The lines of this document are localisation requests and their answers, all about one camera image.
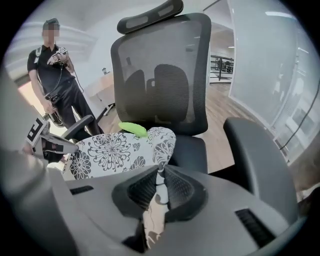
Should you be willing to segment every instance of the floral cushion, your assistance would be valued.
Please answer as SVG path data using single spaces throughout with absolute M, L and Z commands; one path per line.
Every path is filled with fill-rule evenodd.
M 163 127 L 153 127 L 147 134 L 108 133 L 78 142 L 79 150 L 67 157 L 63 178 L 95 178 L 154 165 L 163 169 L 173 154 L 176 136 Z

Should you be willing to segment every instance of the desk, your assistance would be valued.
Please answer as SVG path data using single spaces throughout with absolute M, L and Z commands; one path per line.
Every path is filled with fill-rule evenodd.
M 114 74 L 109 72 L 83 89 L 88 97 L 97 97 L 106 107 L 104 116 L 115 104 Z

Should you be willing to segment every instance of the green object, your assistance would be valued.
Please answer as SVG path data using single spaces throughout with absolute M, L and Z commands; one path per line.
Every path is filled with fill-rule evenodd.
M 135 124 L 133 122 L 120 122 L 119 127 L 122 130 L 137 135 L 138 137 L 148 137 L 146 128 L 142 127 L 139 124 Z

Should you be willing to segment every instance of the mesh chair back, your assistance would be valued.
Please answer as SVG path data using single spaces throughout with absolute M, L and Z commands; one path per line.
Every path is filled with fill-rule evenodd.
M 210 35 L 210 18 L 191 13 L 115 41 L 111 58 L 120 120 L 182 135 L 205 132 Z

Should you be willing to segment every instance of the vent slot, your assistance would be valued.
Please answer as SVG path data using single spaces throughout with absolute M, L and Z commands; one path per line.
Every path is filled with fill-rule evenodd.
M 260 248 L 275 239 L 275 236 L 249 209 L 237 210 L 235 214 Z
M 72 195 L 77 195 L 93 189 L 94 188 L 92 186 L 80 186 L 80 187 L 70 189 L 70 192 Z

